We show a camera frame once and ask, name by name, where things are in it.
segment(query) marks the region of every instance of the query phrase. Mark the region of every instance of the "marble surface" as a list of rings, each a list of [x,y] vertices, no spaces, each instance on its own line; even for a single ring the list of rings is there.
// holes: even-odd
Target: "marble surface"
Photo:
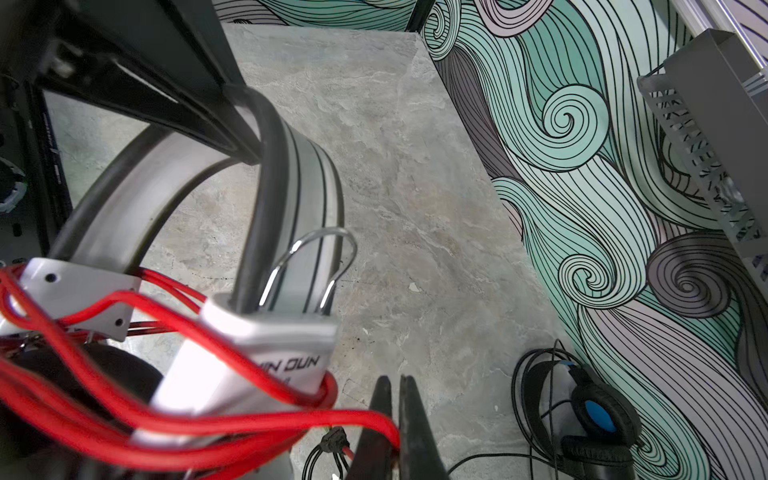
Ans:
[[[446,465],[523,453],[509,376],[530,348],[564,337],[525,249],[416,34],[225,25],[247,83],[339,170],[360,245],[341,280],[343,332],[331,370],[338,406],[366,408],[374,382],[413,375]],[[73,200],[140,122],[50,96]],[[257,169],[207,180],[171,216],[144,265],[205,293],[229,290]],[[124,348],[165,370],[174,334]],[[353,446],[359,434],[349,429]],[[296,477],[322,433],[294,450]],[[521,459],[475,460],[453,478],[527,478]],[[314,478],[336,470],[326,455]]]

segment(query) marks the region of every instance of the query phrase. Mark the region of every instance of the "red cable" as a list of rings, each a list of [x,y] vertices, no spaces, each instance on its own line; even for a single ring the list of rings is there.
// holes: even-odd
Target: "red cable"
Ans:
[[[18,270],[13,269],[12,273],[17,273]],[[141,275],[146,281],[156,283],[171,295],[174,295],[173,291],[180,294],[181,290],[196,300],[205,300],[202,294],[159,273],[142,270]],[[21,318],[13,311],[9,293],[27,312],[26,318]],[[131,305],[157,319],[157,322],[136,323],[137,326],[149,327],[144,330],[179,331],[209,349],[231,369],[281,402],[320,408],[329,408],[335,402],[336,382],[329,373],[326,372],[323,387],[318,395],[308,396],[297,392],[266,374],[216,333],[138,293],[112,293],[93,306],[60,319],[57,324],[25,295],[15,279],[5,270],[0,270],[0,313],[21,328],[42,333],[93,397],[126,425],[175,435],[269,433],[257,433],[245,439],[191,450],[159,450],[132,445],[128,443],[127,435],[93,416],[60,389],[4,359],[0,359],[0,399],[27,422],[60,443],[103,462],[153,471],[190,468],[200,470],[228,465],[211,476],[216,480],[236,478],[268,462],[298,441],[303,436],[304,429],[314,426],[358,425],[381,432],[396,448],[399,447],[399,433],[392,420],[377,412],[310,410],[224,417],[187,417],[149,410],[146,405],[105,377],[60,326],[69,326],[89,319],[118,302]]]

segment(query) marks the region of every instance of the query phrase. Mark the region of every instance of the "ear cup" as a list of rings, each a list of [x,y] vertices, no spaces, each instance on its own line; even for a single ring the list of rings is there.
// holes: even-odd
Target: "ear cup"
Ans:
[[[577,386],[571,407],[590,437],[615,445],[632,446],[640,436],[637,410],[615,388],[590,383]]]
[[[612,445],[599,440],[566,435],[560,441],[563,455],[571,460],[607,466],[632,464],[632,452],[624,445]]]

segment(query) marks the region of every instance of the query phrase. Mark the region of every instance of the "white mounting plate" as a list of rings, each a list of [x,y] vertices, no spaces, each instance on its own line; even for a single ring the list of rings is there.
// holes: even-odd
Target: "white mounting plate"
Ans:
[[[24,269],[19,284],[51,318],[57,319],[79,312],[117,290],[138,291],[141,279],[62,260],[33,258]],[[12,305],[17,311],[22,311],[15,301]],[[130,306],[113,305],[94,318],[79,323],[77,328],[122,342],[132,314]],[[0,315],[0,336],[28,331]]]

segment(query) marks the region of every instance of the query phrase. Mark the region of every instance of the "black headphones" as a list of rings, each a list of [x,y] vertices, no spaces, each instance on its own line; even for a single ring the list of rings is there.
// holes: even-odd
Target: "black headphones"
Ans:
[[[556,360],[533,363],[546,355]],[[631,403],[615,388],[600,380],[589,366],[578,363],[570,353],[561,349],[534,350],[523,356],[519,366],[530,358],[521,381],[521,404],[530,434],[521,430],[536,451],[548,457],[561,472],[589,480],[632,480],[635,478],[630,447],[639,442],[640,416]],[[560,440],[562,455],[555,451],[551,434],[545,428],[539,411],[544,382],[557,365],[565,365],[576,381],[571,394],[571,407],[588,436],[567,435]],[[515,384],[512,384],[513,401]],[[515,407],[515,416],[520,418]]]

